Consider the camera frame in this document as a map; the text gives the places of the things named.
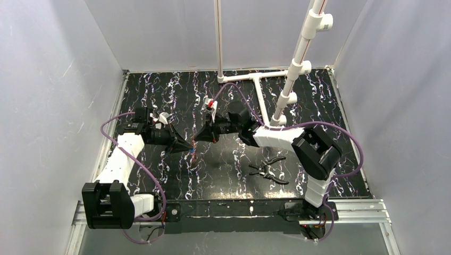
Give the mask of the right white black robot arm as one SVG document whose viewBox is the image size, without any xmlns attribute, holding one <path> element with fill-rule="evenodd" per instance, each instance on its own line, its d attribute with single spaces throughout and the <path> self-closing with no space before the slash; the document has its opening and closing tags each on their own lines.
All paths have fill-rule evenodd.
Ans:
<svg viewBox="0 0 451 255">
<path fill-rule="evenodd" d="M 328 186 L 340 161 L 342 149 L 315 124 L 289 130 L 270 130 L 253 119 L 241 103 L 229 107 L 228 116 L 216 116 L 212 103 L 205 107 L 206 121 L 195 141 L 218 142 L 220 135 L 235 133 L 246 145 L 293 152 L 307 174 L 307 189 L 298 213 L 307 219 L 322 219 Z"/>
</svg>

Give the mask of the metal plate with red handle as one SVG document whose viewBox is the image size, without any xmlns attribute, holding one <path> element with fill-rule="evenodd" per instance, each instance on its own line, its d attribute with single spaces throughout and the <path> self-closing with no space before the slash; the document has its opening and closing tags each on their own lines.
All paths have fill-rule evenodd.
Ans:
<svg viewBox="0 0 451 255">
<path fill-rule="evenodd" d="M 191 140 L 191 146 L 192 146 L 192 148 L 195 149 L 195 151 L 191 152 L 191 161 L 190 162 L 191 162 L 191 164 L 194 164 L 196 162 L 196 160 L 197 160 L 197 156 L 196 156 L 196 141 L 195 141 L 194 138 L 192 138 L 192 140 Z"/>
</svg>

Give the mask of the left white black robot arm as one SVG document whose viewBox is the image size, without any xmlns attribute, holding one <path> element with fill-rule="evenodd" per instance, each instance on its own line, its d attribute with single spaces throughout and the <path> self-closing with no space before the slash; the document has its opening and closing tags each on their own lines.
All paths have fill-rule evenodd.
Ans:
<svg viewBox="0 0 451 255">
<path fill-rule="evenodd" d="M 93 182 L 82 188 L 82 201 L 86 222 L 91 229 L 129 229 L 136 219 L 159 219 L 166 208 L 166 197 L 161 184 L 150 174 L 160 197 L 155 193 L 130 195 L 127 184 L 135 165 L 150 171 L 137 159 L 145 145 L 164 146 L 167 154 L 191 149 L 170 123 L 170 114 L 153 113 L 148 107 L 138 107 L 131 113 L 132 119 L 117 128 L 118 137 L 105 137 L 114 144 L 107 163 Z"/>
</svg>

